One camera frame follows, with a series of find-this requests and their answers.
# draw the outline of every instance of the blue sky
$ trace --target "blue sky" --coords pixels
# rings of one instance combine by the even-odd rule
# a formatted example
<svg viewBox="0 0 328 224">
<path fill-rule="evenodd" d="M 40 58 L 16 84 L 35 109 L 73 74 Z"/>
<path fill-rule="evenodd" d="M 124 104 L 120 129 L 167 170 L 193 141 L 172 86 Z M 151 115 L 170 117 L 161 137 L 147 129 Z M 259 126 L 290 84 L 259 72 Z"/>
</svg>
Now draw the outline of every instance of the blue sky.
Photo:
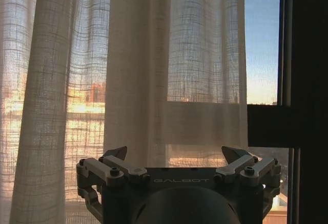
<svg viewBox="0 0 328 224">
<path fill-rule="evenodd" d="M 248 104 L 277 99 L 279 0 L 245 0 Z"/>
</svg>

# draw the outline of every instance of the sky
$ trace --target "sky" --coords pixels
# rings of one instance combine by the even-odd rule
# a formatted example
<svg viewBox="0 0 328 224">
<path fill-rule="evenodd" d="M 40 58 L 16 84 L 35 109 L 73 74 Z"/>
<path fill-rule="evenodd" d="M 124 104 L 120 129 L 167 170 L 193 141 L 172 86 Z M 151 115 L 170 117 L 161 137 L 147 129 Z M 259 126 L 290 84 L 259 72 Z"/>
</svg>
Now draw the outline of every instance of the sky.
<svg viewBox="0 0 328 224">
<path fill-rule="evenodd" d="M 277 101 L 279 0 L 245 0 L 247 103 Z"/>
</svg>

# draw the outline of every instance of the window frame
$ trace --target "window frame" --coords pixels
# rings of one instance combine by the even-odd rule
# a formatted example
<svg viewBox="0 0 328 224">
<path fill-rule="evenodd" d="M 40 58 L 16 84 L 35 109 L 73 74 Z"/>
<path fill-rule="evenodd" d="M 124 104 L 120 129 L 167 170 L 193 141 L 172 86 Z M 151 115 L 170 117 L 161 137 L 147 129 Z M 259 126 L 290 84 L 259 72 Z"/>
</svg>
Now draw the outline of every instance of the window frame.
<svg viewBox="0 0 328 224">
<path fill-rule="evenodd" d="M 326 221 L 314 176 L 324 172 L 315 163 L 324 166 L 327 157 L 320 149 L 327 121 L 327 1 L 280 0 L 278 105 L 248 105 L 249 146 L 290 149 L 289 224 Z"/>
</svg>

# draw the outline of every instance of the sheer curtain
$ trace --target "sheer curtain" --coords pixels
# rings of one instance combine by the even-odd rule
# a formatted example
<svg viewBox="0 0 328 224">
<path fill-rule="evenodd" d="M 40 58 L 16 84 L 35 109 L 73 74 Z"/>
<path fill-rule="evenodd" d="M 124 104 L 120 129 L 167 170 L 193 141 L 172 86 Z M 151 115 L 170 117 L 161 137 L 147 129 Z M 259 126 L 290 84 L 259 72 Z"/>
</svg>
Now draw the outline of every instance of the sheer curtain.
<svg viewBox="0 0 328 224">
<path fill-rule="evenodd" d="M 246 146 L 244 0 L 0 0 L 0 223 L 96 223 L 75 164 Z"/>
</svg>

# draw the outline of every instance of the metal bracket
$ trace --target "metal bracket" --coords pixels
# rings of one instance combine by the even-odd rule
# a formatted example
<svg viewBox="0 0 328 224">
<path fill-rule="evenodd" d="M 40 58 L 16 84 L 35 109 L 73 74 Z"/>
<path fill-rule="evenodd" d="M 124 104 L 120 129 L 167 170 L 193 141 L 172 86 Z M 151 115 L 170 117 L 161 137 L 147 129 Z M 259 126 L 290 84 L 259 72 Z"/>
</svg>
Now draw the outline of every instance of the metal bracket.
<svg viewBox="0 0 328 224">
<path fill-rule="evenodd" d="M 220 167 L 215 170 L 215 179 L 218 182 L 230 184 L 234 182 L 236 176 L 246 166 L 253 166 L 255 163 L 254 158 L 250 155 L 244 155 L 241 158 L 233 161 L 225 167 Z"/>
<path fill-rule="evenodd" d="M 134 167 L 115 156 L 105 156 L 103 163 L 109 167 L 117 167 L 123 171 L 129 182 L 141 184 L 150 180 L 150 175 L 147 174 L 147 169 Z"/>
<path fill-rule="evenodd" d="M 258 186 L 266 184 L 270 187 L 280 187 L 281 166 L 273 158 L 263 158 L 253 167 L 245 167 L 240 172 L 240 181 L 245 186 Z"/>
<path fill-rule="evenodd" d="M 76 175 L 78 195 L 85 199 L 87 209 L 102 223 L 103 208 L 92 186 L 119 187 L 125 183 L 123 172 L 110 168 L 94 158 L 87 158 L 80 160 L 76 165 Z"/>
<path fill-rule="evenodd" d="M 263 218 L 272 208 L 273 198 L 280 193 L 279 187 L 265 187 L 263 191 Z"/>
</svg>

